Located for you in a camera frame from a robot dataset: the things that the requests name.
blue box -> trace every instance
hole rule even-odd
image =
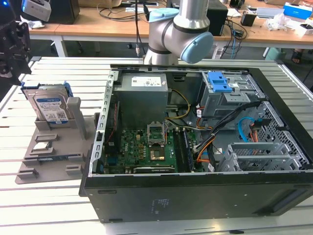
[[[292,4],[288,2],[285,3],[284,9],[284,14],[286,16],[297,17],[304,20],[310,17],[313,11],[312,7],[300,6],[298,4]]]

small circuit board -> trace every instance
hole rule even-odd
[[[186,133],[188,148],[191,151],[193,145],[197,144],[193,131],[181,131]],[[106,154],[104,171],[109,174],[131,174],[150,173],[152,169],[168,170],[169,172],[179,172],[178,158],[183,158],[182,151],[177,151],[180,146],[175,146],[174,135],[176,130],[167,130],[165,134],[165,145],[149,144],[147,130],[123,130],[121,136],[120,152],[116,154]],[[151,131],[149,139],[158,140],[162,133]]]

green circuit board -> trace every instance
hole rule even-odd
[[[189,145],[197,143],[195,133],[187,132]],[[158,132],[151,132],[151,139],[161,139]],[[166,132],[164,146],[149,146],[147,130],[123,130],[118,156],[106,156],[105,168],[109,174],[132,173],[136,167],[171,167],[178,172],[173,130]]]

slotted aluminum table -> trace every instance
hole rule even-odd
[[[31,75],[21,81],[66,80],[82,100],[83,115],[98,112],[110,64],[142,64],[124,58],[53,58],[30,62]],[[273,61],[204,60],[199,64],[259,68],[313,136],[313,95],[284,66]],[[103,225],[87,197],[79,197],[80,180],[17,185],[21,160],[35,130],[35,112],[19,87],[0,103],[0,234],[180,235],[313,234],[313,197],[279,217],[155,221]]]

hard drive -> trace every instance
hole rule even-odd
[[[67,110],[67,99],[73,96],[67,82],[59,84],[26,82],[22,84],[21,90],[35,110],[38,121],[65,124],[73,119],[72,114]]]

